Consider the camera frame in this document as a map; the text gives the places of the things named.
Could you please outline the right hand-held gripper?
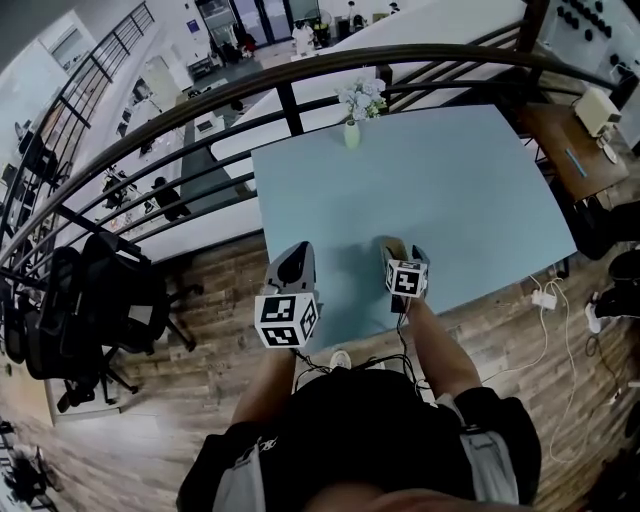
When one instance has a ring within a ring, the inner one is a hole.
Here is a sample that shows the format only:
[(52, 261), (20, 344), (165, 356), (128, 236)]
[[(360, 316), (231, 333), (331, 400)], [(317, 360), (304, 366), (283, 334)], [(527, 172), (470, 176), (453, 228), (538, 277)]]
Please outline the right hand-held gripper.
[(411, 249), (411, 261), (389, 259), (385, 284), (391, 294), (391, 312), (404, 313), (410, 299), (424, 297), (428, 289), (430, 260), (417, 245)]

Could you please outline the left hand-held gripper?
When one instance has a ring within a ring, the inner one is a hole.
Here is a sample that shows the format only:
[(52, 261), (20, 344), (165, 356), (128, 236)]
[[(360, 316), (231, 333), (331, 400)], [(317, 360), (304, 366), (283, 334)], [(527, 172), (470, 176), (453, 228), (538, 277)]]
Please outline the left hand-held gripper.
[[(298, 282), (304, 274), (305, 282)], [(273, 260), (266, 284), (255, 297), (254, 326), (266, 348), (304, 347), (319, 321), (315, 252), (303, 241)]]

